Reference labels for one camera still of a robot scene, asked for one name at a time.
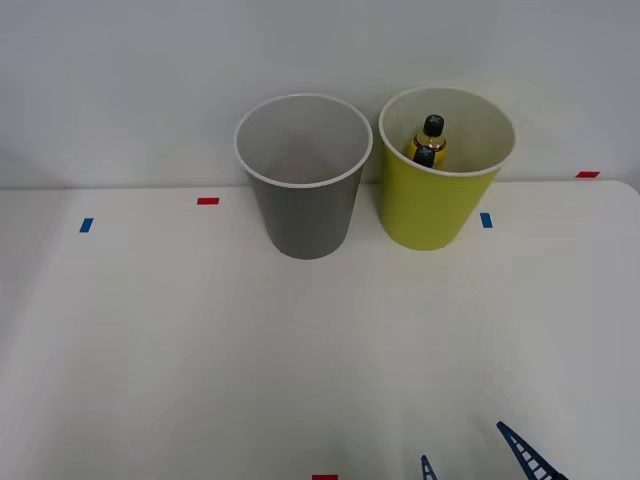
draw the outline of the bottle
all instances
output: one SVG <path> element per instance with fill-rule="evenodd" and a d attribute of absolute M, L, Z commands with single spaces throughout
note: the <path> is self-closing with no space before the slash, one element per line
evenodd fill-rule
<path fill-rule="evenodd" d="M 429 115 L 422 130 L 418 130 L 411 140 L 407 157 L 423 167 L 442 168 L 447 157 L 447 141 L 442 135 L 443 130 L 444 118 Z"/>

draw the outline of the gray cup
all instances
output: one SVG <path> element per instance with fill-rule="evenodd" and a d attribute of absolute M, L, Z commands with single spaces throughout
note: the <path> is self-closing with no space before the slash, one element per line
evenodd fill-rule
<path fill-rule="evenodd" d="M 236 154 L 278 250 L 313 259 L 342 244 L 372 141 L 362 113 L 324 95 L 274 98 L 240 121 Z"/>

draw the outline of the cup rim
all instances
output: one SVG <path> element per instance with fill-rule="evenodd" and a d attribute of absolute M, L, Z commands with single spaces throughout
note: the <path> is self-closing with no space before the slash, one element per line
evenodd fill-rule
<path fill-rule="evenodd" d="M 412 93 L 419 92 L 419 91 L 422 91 L 422 90 L 455 90 L 455 91 L 458 91 L 458 92 L 463 92 L 463 93 L 467 93 L 469 95 L 480 97 L 483 100 L 485 100 L 486 102 L 489 102 L 496 110 L 498 110 L 502 115 L 504 115 L 504 117 L 511 124 L 511 130 L 513 132 L 513 145 L 511 147 L 511 151 L 509 152 L 509 155 L 507 155 L 500 162 L 496 163 L 495 165 L 492 165 L 491 167 L 485 168 L 483 170 L 476 170 L 476 171 L 473 171 L 473 172 L 447 172 L 447 171 L 444 171 L 444 170 L 436 170 L 435 168 L 429 168 L 429 167 L 425 167 L 425 166 L 422 166 L 422 165 L 418 165 L 417 163 L 409 160 L 404 154 L 400 153 L 391 144 L 391 142 L 387 138 L 387 135 L 386 135 L 386 133 L 384 131 L 384 128 L 382 127 L 382 121 L 384 120 L 384 116 L 387 113 L 387 109 L 393 103 L 395 103 L 397 100 L 399 100 L 400 98 L 402 98 L 402 97 L 404 97 L 406 95 L 410 95 Z M 511 156 L 511 154 L 513 153 L 513 150 L 515 148 L 515 144 L 516 144 L 516 131 L 515 131 L 515 128 L 513 128 L 513 122 L 511 121 L 511 118 L 509 118 L 509 116 L 504 112 L 504 110 L 502 110 L 500 107 L 498 107 L 495 103 L 487 100 L 486 98 L 484 98 L 481 95 L 478 95 L 475 92 L 471 92 L 471 91 L 465 90 L 463 88 L 449 87 L 449 86 L 439 86 L 439 85 L 420 85 L 418 87 L 414 87 L 414 88 L 410 88 L 408 90 L 404 90 L 404 91 L 394 95 L 389 100 L 387 100 L 387 102 L 382 107 L 382 110 L 380 111 L 380 116 L 378 117 L 378 131 L 380 132 L 380 137 L 382 138 L 382 141 L 383 141 L 384 145 L 389 150 L 391 150 L 391 152 L 393 152 L 396 157 L 401 159 L 407 165 L 409 165 L 412 168 L 416 168 L 418 170 L 422 170 L 423 172 L 431 173 L 431 174 L 434 174 L 434 175 L 441 175 L 443 177 L 479 177 L 481 175 L 485 175 L 487 173 L 493 172 L 494 170 L 498 170 L 500 167 L 502 167 L 502 165 Z"/>
<path fill-rule="evenodd" d="M 261 109 L 262 107 L 266 107 L 267 105 L 269 105 L 271 103 L 275 103 L 275 102 L 278 102 L 280 100 L 285 100 L 287 98 L 292 98 L 292 97 L 317 97 L 317 98 L 322 98 L 323 100 L 328 100 L 330 102 L 338 103 L 338 104 L 342 105 L 343 107 L 347 107 L 348 109 L 350 109 L 352 112 L 354 112 L 360 118 L 360 120 L 362 120 L 362 123 L 366 126 L 366 129 L 367 129 L 367 142 L 368 142 L 368 144 L 367 144 L 367 149 L 364 152 L 364 155 L 358 161 L 358 163 L 356 163 L 356 165 L 351 167 L 346 172 L 338 175 L 337 177 L 333 177 L 333 178 L 330 178 L 328 180 L 324 180 L 322 182 L 288 183 L 288 182 L 280 182 L 278 180 L 274 180 L 272 178 L 265 177 L 264 175 L 259 174 L 258 172 L 256 172 L 253 168 L 251 168 L 242 159 L 242 156 L 240 155 L 240 151 L 238 150 L 238 135 L 240 133 L 240 129 L 242 128 L 244 123 L 247 121 L 247 119 L 252 114 L 254 114 L 256 111 Z M 276 187 L 284 187 L 284 188 L 296 188 L 296 189 L 318 188 L 318 187 L 326 187 L 328 185 L 332 185 L 334 183 L 338 183 L 339 181 L 344 180 L 345 178 L 347 178 L 347 177 L 351 176 L 352 174 L 354 174 L 355 172 L 357 172 L 358 169 L 360 169 L 360 167 L 362 167 L 364 165 L 364 163 L 369 158 L 369 155 L 371 154 L 371 149 L 372 148 L 373 148 L 373 130 L 371 129 L 371 124 L 369 123 L 367 118 L 364 116 L 364 114 L 360 110 L 358 110 L 356 107 L 351 105 L 349 102 L 345 102 L 344 100 L 340 100 L 339 98 L 332 97 L 330 95 L 324 95 L 324 94 L 321 94 L 321 93 L 291 93 L 291 94 L 288 94 L 288 95 L 280 95 L 278 97 L 274 97 L 274 98 L 270 98 L 269 100 L 265 100 L 264 102 L 262 102 L 262 103 L 256 105 L 255 107 L 253 107 L 251 110 L 249 110 L 242 117 L 242 119 L 238 122 L 238 125 L 236 126 L 235 132 L 233 134 L 233 149 L 234 149 L 234 151 L 236 153 L 236 158 L 240 162 L 240 165 L 242 165 L 242 167 L 245 169 L 245 171 L 247 171 L 251 176 L 257 178 L 258 180 L 261 180 L 261 181 L 263 181 L 265 183 L 268 183 L 270 185 L 275 185 Z"/>

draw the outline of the yellow cup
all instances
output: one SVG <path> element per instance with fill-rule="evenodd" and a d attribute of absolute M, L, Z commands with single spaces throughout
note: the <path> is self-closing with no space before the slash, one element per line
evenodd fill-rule
<path fill-rule="evenodd" d="M 430 114 L 445 120 L 449 153 L 441 170 L 404 156 Z M 456 237 L 515 144 L 511 121 L 498 107 L 453 88 L 396 95 L 378 126 L 385 148 L 380 220 L 391 238 L 414 250 L 442 248 Z"/>

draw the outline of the blue plastic object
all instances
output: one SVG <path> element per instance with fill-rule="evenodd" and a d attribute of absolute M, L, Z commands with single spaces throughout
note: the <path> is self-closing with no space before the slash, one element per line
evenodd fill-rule
<path fill-rule="evenodd" d="M 91 225 L 93 224 L 93 218 L 85 218 L 80 227 L 80 233 L 89 233 Z"/>
<path fill-rule="evenodd" d="M 491 215 L 483 212 L 480 214 L 480 220 L 482 220 L 482 226 L 484 228 L 493 228 L 493 222 L 491 221 Z"/>
<path fill-rule="evenodd" d="M 516 432 L 502 422 L 498 422 L 497 427 L 511 447 L 529 480 L 567 480 L 564 475 L 549 465 L 549 462 Z"/>
<path fill-rule="evenodd" d="M 422 480 L 438 480 L 426 455 L 422 456 Z"/>

